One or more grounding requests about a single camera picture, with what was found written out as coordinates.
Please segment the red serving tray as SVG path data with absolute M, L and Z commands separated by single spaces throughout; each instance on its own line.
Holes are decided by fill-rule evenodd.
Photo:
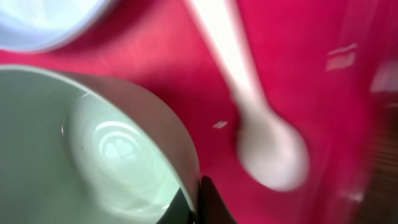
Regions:
M 368 180 L 379 119 L 371 83 L 397 34 L 396 1 L 238 1 L 270 105 L 305 139 L 306 183 L 273 192 L 236 156 L 237 107 L 183 1 L 120 1 L 74 42 L 18 63 L 137 82 L 187 127 L 201 173 L 238 223 L 347 223 Z

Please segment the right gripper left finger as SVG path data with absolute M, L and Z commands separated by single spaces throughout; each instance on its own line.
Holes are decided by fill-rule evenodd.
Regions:
M 184 190 L 179 188 L 157 224 L 194 224 L 195 218 L 189 202 Z

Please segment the light blue plate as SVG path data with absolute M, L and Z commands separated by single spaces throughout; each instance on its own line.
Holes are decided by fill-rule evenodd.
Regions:
M 113 0 L 1 0 L 1 50 L 47 52 L 81 36 Z

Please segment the white plastic spoon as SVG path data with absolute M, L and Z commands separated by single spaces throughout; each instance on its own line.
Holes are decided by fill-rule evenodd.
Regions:
M 309 172 L 308 150 L 299 132 L 267 102 L 236 1 L 185 3 L 241 114 L 237 154 L 242 167 L 269 189 L 298 188 Z

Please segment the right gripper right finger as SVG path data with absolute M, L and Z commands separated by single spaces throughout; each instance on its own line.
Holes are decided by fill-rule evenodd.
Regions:
M 200 224 L 237 224 L 212 179 L 205 175 L 198 194 L 198 219 Z

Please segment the green bowl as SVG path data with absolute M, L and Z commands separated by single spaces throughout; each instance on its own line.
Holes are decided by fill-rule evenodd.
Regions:
M 200 166 L 180 118 L 134 83 L 1 66 L 1 222 L 157 223 Z

